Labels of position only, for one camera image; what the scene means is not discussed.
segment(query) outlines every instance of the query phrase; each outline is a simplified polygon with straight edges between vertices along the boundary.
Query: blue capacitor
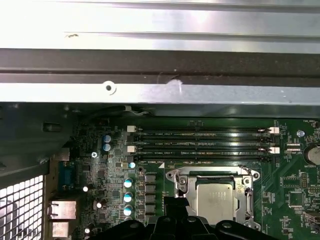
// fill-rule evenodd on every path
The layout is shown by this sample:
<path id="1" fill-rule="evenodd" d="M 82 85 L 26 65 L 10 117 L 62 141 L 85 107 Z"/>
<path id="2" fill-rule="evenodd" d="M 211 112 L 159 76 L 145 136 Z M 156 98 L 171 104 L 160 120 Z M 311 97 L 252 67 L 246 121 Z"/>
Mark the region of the blue capacitor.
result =
<path id="1" fill-rule="evenodd" d="M 104 141 L 105 143 L 110 143 L 110 142 L 111 142 L 111 136 L 110 136 L 110 135 L 105 135 L 105 136 L 103 137 L 103 141 Z"/>
<path id="2" fill-rule="evenodd" d="M 104 144 L 103 145 L 103 150 L 105 150 L 106 152 L 108 152 L 108 151 L 110 151 L 110 149 L 111 149 L 111 146 L 110 146 L 110 144 L 109 143 L 106 143 L 106 144 Z"/>
<path id="3" fill-rule="evenodd" d="M 127 217 L 130 216 L 132 212 L 133 212 L 133 207 L 131 205 L 127 205 L 123 209 L 123 214 Z"/>
<path id="4" fill-rule="evenodd" d="M 136 164 L 134 162 L 129 163 L 129 168 L 134 169 L 136 167 Z"/>
<path id="5" fill-rule="evenodd" d="M 134 181 L 132 180 L 132 178 L 128 177 L 128 178 L 126 178 L 126 179 L 124 180 L 123 185 L 124 185 L 125 188 L 131 188 L 133 182 L 134 182 Z"/>
<path id="6" fill-rule="evenodd" d="M 132 201 L 133 194 L 131 192 L 126 192 L 123 197 L 123 201 L 130 203 Z"/>

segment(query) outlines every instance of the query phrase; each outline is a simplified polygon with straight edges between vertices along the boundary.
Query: green circuit board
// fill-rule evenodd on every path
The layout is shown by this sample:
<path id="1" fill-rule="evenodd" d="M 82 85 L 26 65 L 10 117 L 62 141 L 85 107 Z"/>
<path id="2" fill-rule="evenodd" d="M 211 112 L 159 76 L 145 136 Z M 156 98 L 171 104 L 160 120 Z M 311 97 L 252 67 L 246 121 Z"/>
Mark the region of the green circuit board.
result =
<path id="1" fill-rule="evenodd" d="M 128 126 L 135 130 L 128 133 Z M 270 128 L 278 132 L 265 132 Z M 239 139 L 231 133 L 240 133 Z M 107 141 L 110 149 L 106 148 L 106 135 L 111 137 Z M 261 231 L 280 240 L 319 238 L 316 224 L 304 215 L 320 209 L 320 167 L 306 156 L 306 150 L 320 144 L 317 120 L 108 118 L 79 123 L 74 137 L 70 161 L 60 172 L 65 175 L 64 169 L 72 169 L 75 177 L 67 183 L 63 177 L 60 189 L 80 190 L 88 183 L 95 186 L 87 193 L 75 239 L 85 237 L 89 223 L 95 224 L 95 231 L 103 231 L 128 217 L 146 223 L 150 216 L 161 216 L 164 197 L 174 196 L 174 183 L 166 173 L 184 166 L 245 166 L 259 172 L 253 185 L 253 208 Z M 279 152 L 270 153 L 268 148 Z M 128 178 L 132 186 L 126 188 Z M 132 195 L 130 202 L 124 202 L 126 193 Z M 146 195 L 152 195 L 149 203 Z M 103 198 L 105 206 L 97 209 L 94 202 Z M 130 216 L 124 214 L 128 205 L 132 206 Z"/>

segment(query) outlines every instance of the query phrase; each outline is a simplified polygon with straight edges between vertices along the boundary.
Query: electrolytic capacitor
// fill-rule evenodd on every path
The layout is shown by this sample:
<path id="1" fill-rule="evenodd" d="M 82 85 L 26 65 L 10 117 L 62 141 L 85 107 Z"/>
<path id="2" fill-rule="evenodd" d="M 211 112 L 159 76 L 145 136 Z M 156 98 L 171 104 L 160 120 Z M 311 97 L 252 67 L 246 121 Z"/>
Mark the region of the electrolytic capacitor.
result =
<path id="1" fill-rule="evenodd" d="M 101 199 L 100 201 L 98 201 L 98 202 L 96 203 L 96 207 L 97 207 L 98 209 L 100 209 L 100 208 L 102 208 L 103 206 L 105 206 L 106 203 L 107 203 L 107 201 L 103 198 L 103 199 Z"/>
<path id="2" fill-rule="evenodd" d="M 110 136 L 110 135 L 105 135 L 105 136 L 103 137 L 103 141 L 104 141 L 105 143 L 110 143 L 110 142 L 111 142 L 111 136 Z"/>
<path id="3" fill-rule="evenodd" d="M 124 197 L 123 197 L 123 200 L 126 202 L 126 203 L 130 203 L 132 201 L 132 198 L 133 198 L 133 194 L 132 192 L 126 192 L 124 194 Z"/>
<path id="4" fill-rule="evenodd" d="M 84 187 L 82 188 L 82 190 L 86 193 L 86 192 L 88 192 L 89 190 L 92 190 L 92 189 L 94 189 L 94 188 L 95 188 L 94 185 L 93 185 L 92 183 L 89 183 L 88 185 L 84 186 Z"/>
<path id="5" fill-rule="evenodd" d="M 129 168 L 134 169 L 136 167 L 136 164 L 134 162 L 129 163 Z"/>
<path id="6" fill-rule="evenodd" d="M 125 188 L 131 188 L 133 182 L 134 182 L 134 181 L 132 180 L 132 178 L 128 177 L 128 178 L 126 178 L 126 179 L 124 180 L 123 185 L 124 185 Z"/>
<path id="7" fill-rule="evenodd" d="M 123 209 L 123 214 L 127 217 L 130 216 L 132 212 L 133 212 L 133 207 L 131 205 L 127 205 Z"/>
<path id="8" fill-rule="evenodd" d="M 102 148 L 103 148 L 103 150 L 106 151 L 106 152 L 108 152 L 108 151 L 111 150 L 111 146 L 110 146 L 109 143 L 104 144 Z"/>
<path id="9" fill-rule="evenodd" d="M 88 224 L 88 226 L 86 226 L 86 228 L 84 229 L 84 232 L 86 234 L 89 234 L 93 229 L 94 229 L 95 225 L 91 222 Z"/>

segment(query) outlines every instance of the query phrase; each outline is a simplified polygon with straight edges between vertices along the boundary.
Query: ventilation grille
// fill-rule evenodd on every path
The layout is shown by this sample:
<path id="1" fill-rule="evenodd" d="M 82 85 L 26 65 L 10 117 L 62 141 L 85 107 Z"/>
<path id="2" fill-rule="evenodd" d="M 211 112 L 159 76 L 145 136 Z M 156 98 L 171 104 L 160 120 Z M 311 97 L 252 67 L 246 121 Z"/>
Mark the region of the ventilation grille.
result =
<path id="1" fill-rule="evenodd" d="M 0 190 L 0 240 L 40 240 L 43 176 Z"/>

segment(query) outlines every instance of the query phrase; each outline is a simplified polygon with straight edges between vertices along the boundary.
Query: cpu socket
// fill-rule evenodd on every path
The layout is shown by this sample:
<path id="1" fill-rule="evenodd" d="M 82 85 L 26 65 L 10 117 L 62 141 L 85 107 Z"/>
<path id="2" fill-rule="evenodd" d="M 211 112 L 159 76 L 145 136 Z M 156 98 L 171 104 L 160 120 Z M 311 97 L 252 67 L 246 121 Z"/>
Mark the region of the cpu socket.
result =
<path id="1" fill-rule="evenodd" d="M 190 216 L 207 219 L 210 225 L 232 220 L 261 230 L 254 222 L 255 170 L 242 166 L 183 166 L 166 173 L 174 182 L 175 197 L 187 198 Z"/>

